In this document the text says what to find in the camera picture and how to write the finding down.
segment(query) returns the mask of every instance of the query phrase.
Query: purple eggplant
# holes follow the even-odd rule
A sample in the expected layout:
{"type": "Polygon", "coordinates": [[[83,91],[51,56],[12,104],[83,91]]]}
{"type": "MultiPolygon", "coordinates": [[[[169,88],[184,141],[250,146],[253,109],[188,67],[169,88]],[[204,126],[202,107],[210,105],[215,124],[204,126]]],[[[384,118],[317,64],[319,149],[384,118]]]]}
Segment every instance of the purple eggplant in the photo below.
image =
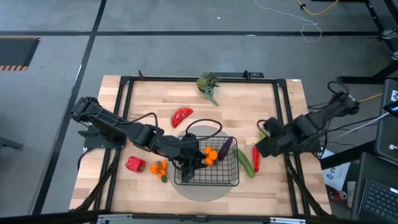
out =
{"type": "Polygon", "coordinates": [[[234,140],[234,137],[229,137],[223,144],[223,146],[221,147],[220,151],[218,152],[218,160],[222,161],[226,155],[228,155],[228,151],[231,147],[231,144],[234,140]]]}

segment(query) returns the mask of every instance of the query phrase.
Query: small orange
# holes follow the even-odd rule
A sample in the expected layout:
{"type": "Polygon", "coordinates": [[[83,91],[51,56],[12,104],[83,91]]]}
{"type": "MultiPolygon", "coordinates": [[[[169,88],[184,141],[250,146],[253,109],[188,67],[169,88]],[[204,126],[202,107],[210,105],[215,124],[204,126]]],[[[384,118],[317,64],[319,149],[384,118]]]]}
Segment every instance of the small orange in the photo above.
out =
{"type": "Polygon", "coordinates": [[[161,169],[166,170],[166,168],[167,168],[167,161],[166,161],[166,160],[163,160],[163,161],[161,161],[161,163],[162,163],[161,169]]]}
{"type": "Polygon", "coordinates": [[[205,164],[208,166],[212,166],[214,164],[214,161],[212,161],[209,157],[205,159],[205,164]]]}
{"type": "Polygon", "coordinates": [[[154,165],[152,165],[152,166],[150,167],[150,172],[151,172],[151,173],[157,174],[158,171],[159,171],[159,165],[154,164],[154,165]]]}
{"type": "Polygon", "coordinates": [[[205,154],[208,155],[212,150],[213,148],[211,146],[206,147],[205,154]]]}
{"type": "Polygon", "coordinates": [[[211,152],[209,153],[209,158],[210,158],[210,159],[216,160],[217,157],[218,157],[218,154],[217,154],[216,151],[211,151],[211,152]]]}
{"type": "Polygon", "coordinates": [[[166,175],[166,170],[160,170],[159,173],[162,175],[166,175]]]}

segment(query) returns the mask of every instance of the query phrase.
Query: red bell pepper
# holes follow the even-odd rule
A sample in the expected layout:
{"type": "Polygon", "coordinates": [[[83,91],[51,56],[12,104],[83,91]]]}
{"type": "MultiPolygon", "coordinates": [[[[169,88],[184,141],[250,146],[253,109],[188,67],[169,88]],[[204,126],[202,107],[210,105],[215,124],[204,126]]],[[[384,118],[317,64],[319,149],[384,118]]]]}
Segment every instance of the red bell pepper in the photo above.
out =
{"type": "Polygon", "coordinates": [[[126,167],[134,172],[142,172],[145,168],[145,161],[138,157],[130,156],[129,160],[126,162],[126,167]]]}
{"type": "Polygon", "coordinates": [[[253,146],[254,172],[259,172],[260,169],[260,151],[256,146],[253,146]]]}

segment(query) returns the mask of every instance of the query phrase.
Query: wooden table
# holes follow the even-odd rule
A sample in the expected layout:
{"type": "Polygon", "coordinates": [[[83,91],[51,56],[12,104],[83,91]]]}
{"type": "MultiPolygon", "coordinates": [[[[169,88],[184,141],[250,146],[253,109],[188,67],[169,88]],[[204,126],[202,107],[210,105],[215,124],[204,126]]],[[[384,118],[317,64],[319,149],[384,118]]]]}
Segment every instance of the wooden table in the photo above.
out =
{"type": "MultiPolygon", "coordinates": [[[[120,76],[104,76],[98,100],[102,107],[113,111],[118,92],[120,76]]],[[[307,113],[307,104],[300,80],[287,80],[293,117],[307,113]]],[[[119,115],[123,113],[126,90],[119,115]]],[[[284,121],[287,121],[283,104],[284,121]]],[[[252,162],[252,145],[258,141],[259,119],[276,117],[275,99],[271,84],[264,83],[220,83],[215,91],[219,107],[204,99],[195,82],[134,82],[128,120],[155,112],[159,117],[159,127],[165,134],[177,135],[189,123],[199,118],[211,118],[223,124],[223,131],[238,140],[238,147],[252,162]],[[194,110],[177,128],[170,125],[170,117],[175,109],[189,106],[194,110]]],[[[154,124],[151,117],[141,120],[144,124],[154,124]]],[[[79,206],[88,196],[100,176],[104,149],[95,149],[81,161],[70,208],[79,206]]],[[[261,159],[261,168],[255,178],[247,177],[240,171],[237,187],[217,200],[194,202],[174,190],[170,183],[163,184],[149,171],[149,166],[163,157],[138,149],[127,141],[122,150],[117,181],[114,189],[112,212],[171,213],[171,214],[212,214],[212,215],[292,215],[287,176],[282,155],[261,159]],[[129,156],[144,159],[148,166],[143,173],[135,173],[125,168],[129,156]]],[[[324,210],[331,213],[320,163],[310,153],[301,154],[305,185],[324,210]]],[[[100,208],[104,208],[108,186],[103,190],[100,208]]],[[[299,189],[295,188],[298,209],[303,213],[299,189]]]]}

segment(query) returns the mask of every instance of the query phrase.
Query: green cucumber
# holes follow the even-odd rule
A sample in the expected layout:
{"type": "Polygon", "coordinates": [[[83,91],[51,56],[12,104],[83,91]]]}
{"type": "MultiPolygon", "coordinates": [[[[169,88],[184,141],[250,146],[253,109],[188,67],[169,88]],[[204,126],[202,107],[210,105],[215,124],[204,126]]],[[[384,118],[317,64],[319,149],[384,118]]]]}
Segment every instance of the green cucumber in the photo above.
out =
{"type": "Polygon", "coordinates": [[[238,156],[239,161],[242,163],[242,166],[246,170],[246,173],[250,178],[254,177],[254,169],[251,166],[248,158],[243,154],[243,152],[240,149],[236,149],[236,153],[238,156]]]}

